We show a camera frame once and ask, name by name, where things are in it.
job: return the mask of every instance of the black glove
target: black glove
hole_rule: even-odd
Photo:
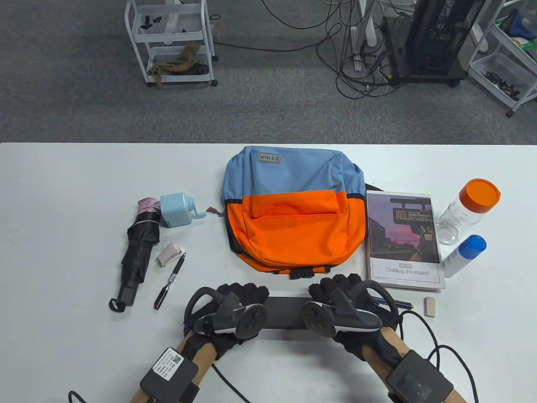
[[[255,284],[248,283],[246,285],[240,285],[239,283],[233,283],[231,285],[223,284],[216,289],[223,296],[229,293],[235,294],[243,306],[251,304],[264,304],[269,297],[269,290],[267,287],[256,287]],[[185,318],[185,336],[193,329],[194,323],[202,316],[216,312],[218,309],[218,303],[213,300],[198,311],[193,312]],[[238,339],[233,333],[215,334],[213,336],[206,336],[201,334],[192,335],[185,344],[182,354],[192,360],[198,350],[207,343],[212,343],[216,349],[216,360],[220,359],[226,351],[228,351],[235,344],[242,344],[246,340]]]
[[[355,285],[361,282],[362,279],[357,274],[351,274],[348,277],[337,274],[333,278],[325,277],[321,279],[320,283],[312,284],[308,292],[313,298],[313,301],[333,305],[333,301],[330,299],[330,293],[335,288],[339,287],[343,292],[348,293]],[[400,321],[399,315],[395,315],[389,310],[380,307],[367,291],[359,293],[353,303],[356,308],[370,311],[377,315],[381,319],[383,326],[391,327],[393,330],[396,329]],[[387,344],[380,331],[372,333],[338,332],[333,339],[341,343],[345,347],[345,350],[356,355],[362,361],[364,361],[362,355],[362,346],[364,344],[371,345],[375,351],[377,351],[377,348],[384,349],[386,347],[385,344]],[[392,349],[389,347],[388,349],[390,353],[393,353]]]

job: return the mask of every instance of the umbrella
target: umbrella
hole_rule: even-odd
[[[161,202],[147,197],[138,202],[138,214],[127,230],[129,246],[121,261],[121,286],[117,299],[108,304],[114,312],[123,312],[132,306],[138,285],[146,277],[153,245],[159,242],[158,225],[161,220]]]

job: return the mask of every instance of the blue and orange backpack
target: blue and orange backpack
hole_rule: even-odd
[[[259,271],[328,273],[364,241],[365,195],[363,172],[339,151],[245,147],[224,177],[230,247]]]

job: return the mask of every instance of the blue cap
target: blue cap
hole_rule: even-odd
[[[459,253],[467,260],[475,259],[487,248],[487,243],[479,235],[470,235],[458,247]]]

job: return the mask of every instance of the metal cart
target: metal cart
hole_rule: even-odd
[[[133,45],[136,58],[142,70],[144,80],[149,87],[155,85],[155,79],[147,72],[153,63],[177,62],[177,57],[184,50],[185,46],[170,46],[174,42],[201,42],[197,58],[200,63],[209,66],[209,72],[202,75],[175,75],[168,74],[162,76],[163,83],[178,82],[211,82],[216,86],[218,81],[214,79],[213,61],[218,61],[218,56],[214,54],[213,34],[209,23],[209,12],[206,0],[200,3],[175,4],[175,0],[166,0],[168,4],[157,5],[137,5],[135,0],[128,0],[125,7],[125,25]],[[130,9],[134,10],[134,20],[130,24]],[[153,23],[149,28],[143,28],[146,16],[149,20],[161,17],[158,23]],[[138,43],[146,45],[149,55],[145,66]]]
[[[509,2],[504,0],[500,3],[466,66],[466,71],[471,77],[510,108],[505,114],[508,118],[513,116],[520,105],[537,97],[537,63],[498,26],[503,20],[497,20],[500,11],[505,7],[521,1],[523,2],[524,0]],[[494,49],[491,55],[474,60],[480,44],[488,34],[498,40],[496,49]],[[499,51],[502,47],[507,49],[520,63],[500,53]],[[501,77],[502,80],[514,89],[520,91],[520,94],[513,96],[502,91],[498,85],[493,84],[492,81],[486,78],[487,75],[490,76],[491,74]]]

